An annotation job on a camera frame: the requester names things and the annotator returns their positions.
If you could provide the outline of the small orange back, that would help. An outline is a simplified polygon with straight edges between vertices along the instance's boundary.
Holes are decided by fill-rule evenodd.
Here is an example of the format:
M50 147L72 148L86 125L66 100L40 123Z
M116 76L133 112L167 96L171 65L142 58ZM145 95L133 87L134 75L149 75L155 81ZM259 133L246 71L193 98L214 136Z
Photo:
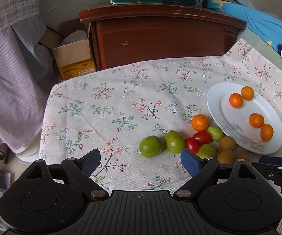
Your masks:
M208 118L203 114L193 116L191 124L192 128L197 132L206 131L209 126Z

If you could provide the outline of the floral tablecloth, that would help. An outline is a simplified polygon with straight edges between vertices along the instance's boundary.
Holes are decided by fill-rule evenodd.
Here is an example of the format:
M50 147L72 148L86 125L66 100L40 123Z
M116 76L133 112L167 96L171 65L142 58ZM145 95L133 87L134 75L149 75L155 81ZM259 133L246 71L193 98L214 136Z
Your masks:
M191 120L210 116L207 92L218 83L251 87L282 123L282 71L241 39L221 57L143 61L56 84L45 109L39 157L55 164L97 149L101 164L91 178L107 192L173 193L190 178L180 156L162 151L144 158L138 145L171 130L191 137ZM282 156L282 145L276 156Z

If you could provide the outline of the small green fruit back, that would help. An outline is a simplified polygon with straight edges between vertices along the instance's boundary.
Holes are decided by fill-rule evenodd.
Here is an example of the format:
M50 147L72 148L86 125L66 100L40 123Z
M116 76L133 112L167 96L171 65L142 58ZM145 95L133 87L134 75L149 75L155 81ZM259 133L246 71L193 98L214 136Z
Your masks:
M209 126L206 131L212 136L212 141L219 142L224 136L223 131L218 126Z

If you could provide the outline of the brown kiwi front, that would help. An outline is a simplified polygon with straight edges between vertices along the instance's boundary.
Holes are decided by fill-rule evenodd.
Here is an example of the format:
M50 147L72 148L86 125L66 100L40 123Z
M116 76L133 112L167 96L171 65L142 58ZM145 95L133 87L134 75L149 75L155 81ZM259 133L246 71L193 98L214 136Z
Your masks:
M245 155L242 154L238 154L237 156L235 156L235 160L239 160L239 159L243 159L245 161L248 161L248 158Z

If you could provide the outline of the red tomato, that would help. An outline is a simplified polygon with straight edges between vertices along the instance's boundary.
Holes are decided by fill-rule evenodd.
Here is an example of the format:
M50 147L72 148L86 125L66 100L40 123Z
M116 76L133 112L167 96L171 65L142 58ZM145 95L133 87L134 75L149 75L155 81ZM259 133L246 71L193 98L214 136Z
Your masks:
M190 152L197 154L199 151L199 144L196 139L189 137L185 139L185 148L190 150Z
M208 144L212 141L212 136L208 132L197 132L193 135L199 146Z

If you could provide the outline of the purple checked cloth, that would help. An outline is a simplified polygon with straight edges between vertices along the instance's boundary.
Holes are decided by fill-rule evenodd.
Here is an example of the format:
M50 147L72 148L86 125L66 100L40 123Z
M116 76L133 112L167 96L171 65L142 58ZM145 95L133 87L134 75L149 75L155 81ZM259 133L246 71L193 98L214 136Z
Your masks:
M53 54L39 0L0 0L0 145L23 152L41 131Z

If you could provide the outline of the blue plush pillow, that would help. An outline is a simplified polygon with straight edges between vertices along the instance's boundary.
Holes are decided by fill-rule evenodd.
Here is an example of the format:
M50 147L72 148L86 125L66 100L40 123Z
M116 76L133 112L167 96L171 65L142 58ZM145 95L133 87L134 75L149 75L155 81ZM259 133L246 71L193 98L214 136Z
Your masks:
M206 0L205 7L246 22L246 26L268 43L282 58L282 21L258 10L223 0Z

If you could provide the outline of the small orange front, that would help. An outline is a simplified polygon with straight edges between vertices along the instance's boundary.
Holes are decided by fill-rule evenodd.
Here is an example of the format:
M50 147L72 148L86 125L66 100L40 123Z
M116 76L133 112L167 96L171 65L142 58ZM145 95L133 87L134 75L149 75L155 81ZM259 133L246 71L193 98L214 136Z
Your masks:
M260 137L262 141L268 142L271 138L273 138L273 133L273 127L270 124L264 124L260 130Z

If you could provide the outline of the cardboard box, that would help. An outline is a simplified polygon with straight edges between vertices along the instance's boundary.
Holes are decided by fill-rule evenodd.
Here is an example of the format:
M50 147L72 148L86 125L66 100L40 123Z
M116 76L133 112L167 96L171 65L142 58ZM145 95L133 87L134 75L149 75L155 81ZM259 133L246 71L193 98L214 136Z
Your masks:
M49 26L39 41L49 48L55 59L62 80L69 80L96 71L94 55L90 46L90 23L81 23L79 19L64 22L63 32Z

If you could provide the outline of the white plate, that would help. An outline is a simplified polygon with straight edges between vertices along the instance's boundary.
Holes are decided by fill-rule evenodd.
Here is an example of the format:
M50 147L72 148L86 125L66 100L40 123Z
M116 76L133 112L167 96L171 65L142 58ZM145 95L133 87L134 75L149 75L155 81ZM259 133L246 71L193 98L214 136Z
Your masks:
M277 152L282 145L282 123L274 108L258 93L251 101L244 101L240 108L229 103L233 93L240 93L242 85L223 82L212 86L206 96L208 110L223 132L236 143L253 153L269 155ZM249 124L249 116L258 113L273 128L273 137L265 142L260 137L260 129Z

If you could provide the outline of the brown kiwi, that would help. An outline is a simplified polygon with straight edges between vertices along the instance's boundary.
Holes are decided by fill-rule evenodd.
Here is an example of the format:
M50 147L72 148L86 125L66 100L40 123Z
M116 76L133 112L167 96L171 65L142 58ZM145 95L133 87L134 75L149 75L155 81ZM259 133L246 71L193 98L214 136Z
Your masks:
M235 155L232 150L224 150L218 153L217 160L223 164L233 164L235 162Z
M219 147L222 151L225 150L234 150L236 148L235 140L230 136L224 136L219 141Z
M239 160L239 159L243 159L245 161L248 161L248 158L245 155L242 154L238 154L237 156L235 156L235 160Z

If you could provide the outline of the large orange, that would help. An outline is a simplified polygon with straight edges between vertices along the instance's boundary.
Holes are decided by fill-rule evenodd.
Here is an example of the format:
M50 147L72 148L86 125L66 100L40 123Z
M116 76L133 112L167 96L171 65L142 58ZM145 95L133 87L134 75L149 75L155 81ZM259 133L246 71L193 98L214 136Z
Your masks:
M253 128L261 128L265 120L261 114L252 113L248 118L248 122Z

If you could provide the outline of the green fruit front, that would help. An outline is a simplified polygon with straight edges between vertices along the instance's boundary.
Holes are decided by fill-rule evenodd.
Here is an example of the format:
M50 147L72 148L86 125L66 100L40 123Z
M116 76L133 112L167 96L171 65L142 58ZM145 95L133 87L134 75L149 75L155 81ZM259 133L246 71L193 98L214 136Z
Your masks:
M197 155L201 158L217 158L217 154L210 144L203 144L200 146L199 151L197 152Z

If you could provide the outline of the brown wooden cabinet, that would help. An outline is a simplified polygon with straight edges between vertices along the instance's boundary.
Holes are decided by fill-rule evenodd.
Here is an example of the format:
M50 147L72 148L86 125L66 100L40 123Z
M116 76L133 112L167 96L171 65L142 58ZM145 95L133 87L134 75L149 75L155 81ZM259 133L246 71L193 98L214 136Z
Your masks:
M224 55L246 22L200 7L100 4L79 12L90 23L98 70L163 58Z

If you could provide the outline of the small orange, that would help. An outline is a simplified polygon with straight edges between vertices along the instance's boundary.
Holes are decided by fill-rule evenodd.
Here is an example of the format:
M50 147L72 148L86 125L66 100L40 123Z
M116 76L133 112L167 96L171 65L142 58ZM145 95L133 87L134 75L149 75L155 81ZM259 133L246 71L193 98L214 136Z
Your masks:
M191 124L192 128L197 132L206 131L209 126L208 118L203 114L193 116Z
M251 101L254 98L254 90L251 87L244 86L240 93L246 101Z
M273 127L270 124L264 124L260 130L260 137L262 141L268 142L271 138L273 138L273 133Z

